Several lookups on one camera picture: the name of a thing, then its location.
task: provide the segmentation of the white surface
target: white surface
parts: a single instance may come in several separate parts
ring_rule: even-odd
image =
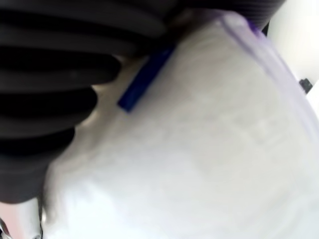
[[[223,19],[256,43],[241,18]],[[51,166],[45,239],[319,237],[318,125],[294,79],[280,92],[211,21],[126,114],[116,102],[140,64],[98,89],[97,110]]]
[[[319,1],[287,0],[271,19],[268,37],[298,80],[319,80]]]

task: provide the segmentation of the black plastic part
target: black plastic part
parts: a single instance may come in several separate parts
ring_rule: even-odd
[[[166,32],[165,25],[158,17],[132,5],[113,1],[0,0],[0,9],[101,24],[150,38]]]
[[[60,92],[114,80],[113,56],[0,47],[0,94]]]
[[[30,138],[79,124],[94,109],[97,95],[91,88],[49,94],[2,94],[0,102],[0,138]]]
[[[300,80],[299,84],[301,85],[306,94],[308,94],[308,92],[313,88],[313,85],[307,78],[305,78],[304,80]]]
[[[0,201],[21,203],[41,195],[49,163],[71,143],[74,129],[48,136],[0,140]]]

